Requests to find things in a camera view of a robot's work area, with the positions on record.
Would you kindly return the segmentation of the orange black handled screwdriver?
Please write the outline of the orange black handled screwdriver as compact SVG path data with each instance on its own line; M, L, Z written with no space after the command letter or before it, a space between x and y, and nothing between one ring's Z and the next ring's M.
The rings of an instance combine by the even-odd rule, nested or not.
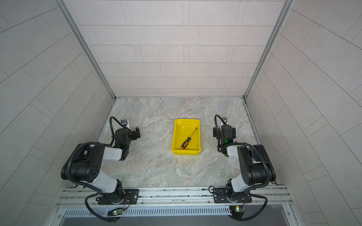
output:
M182 144L182 146L181 146L181 149L182 149L182 150L184 150L184 149L188 146L189 142L191 141L192 136L193 136L194 133L197 131L197 129L198 129L198 128L196 128L196 129L193 131L193 133L192 133L189 137L187 137L187 139L183 142L183 144Z

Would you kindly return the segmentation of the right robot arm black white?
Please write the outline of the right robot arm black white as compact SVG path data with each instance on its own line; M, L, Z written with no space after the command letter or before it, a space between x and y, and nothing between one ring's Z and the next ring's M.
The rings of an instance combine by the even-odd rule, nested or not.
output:
M263 145L234 142L236 129L228 124L213 128L218 152L239 160L240 174L228 181L224 195L230 202L251 201L247 192L266 187L276 173Z

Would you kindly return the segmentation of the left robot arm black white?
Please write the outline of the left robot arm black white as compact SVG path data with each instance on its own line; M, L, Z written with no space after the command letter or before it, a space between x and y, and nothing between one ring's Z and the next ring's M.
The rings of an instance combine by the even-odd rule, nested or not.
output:
M101 170L103 160L124 161L132 140L140 138L140 129L121 128L112 136L115 145L86 142L78 144L61 170L61 178L90 188L100 194L99 204L118 204L125 199L120 180Z

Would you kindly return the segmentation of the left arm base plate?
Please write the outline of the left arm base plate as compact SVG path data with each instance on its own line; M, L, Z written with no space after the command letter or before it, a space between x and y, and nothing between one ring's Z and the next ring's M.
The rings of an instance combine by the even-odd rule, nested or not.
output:
M101 194L96 198L98 205L129 205L136 204L139 195L138 189L116 190L110 194Z

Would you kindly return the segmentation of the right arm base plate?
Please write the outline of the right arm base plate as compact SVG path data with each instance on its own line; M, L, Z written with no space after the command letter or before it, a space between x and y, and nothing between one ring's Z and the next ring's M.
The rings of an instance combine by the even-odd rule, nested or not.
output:
M226 187L209 187L209 192L213 194L215 203L251 203L251 196L239 192L234 192L231 188Z

